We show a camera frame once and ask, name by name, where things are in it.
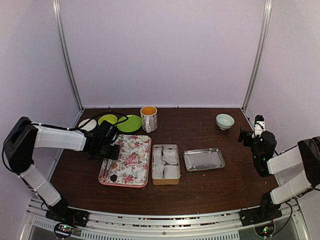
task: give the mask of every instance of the floral tray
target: floral tray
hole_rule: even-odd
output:
[[[146,135],[120,135],[115,144],[120,145],[118,160],[103,160],[99,182],[103,185],[143,188],[148,182],[151,138]]]

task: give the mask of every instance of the metal tray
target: metal tray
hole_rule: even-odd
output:
[[[219,148],[188,150],[183,157],[188,172],[223,169],[226,166]]]

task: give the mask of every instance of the brown tabletop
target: brown tabletop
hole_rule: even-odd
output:
[[[87,109],[81,120],[111,109]],[[112,109],[140,115],[137,108]],[[226,113],[234,126],[222,131],[216,116]],[[152,144],[176,144],[181,177],[179,185],[153,185],[151,174],[144,188],[105,186],[98,175],[102,160],[89,160],[84,152],[64,150],[51,183],[71,207],[118,214],[185,215],[241,209],[260,204],[263,193],[277,187],[273,176],[262,178],[256,172],[249,147],[237,142],[240,126],[250,129],[240,109],[159,108],[158,129],[150,134]],[[135,134],[144,134],[142,129]],[[186,150],[219,148],[226,167],[187,172]]]

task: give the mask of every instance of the light blue bowl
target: light blue bowl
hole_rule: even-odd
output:
[[[227,130],[235,124],[235,120],[228,114],[221,113],[215,118],[216,124],[221,130]]]

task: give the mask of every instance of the green plate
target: green plate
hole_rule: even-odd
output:
[[[127,115],[128,120],[117,125],[118,129],[124,133],[132,133],[137,131],[142,126],[142,120],[137,115]],[[123,116],[119,118],[118,122],[125,120],[126,118]]]

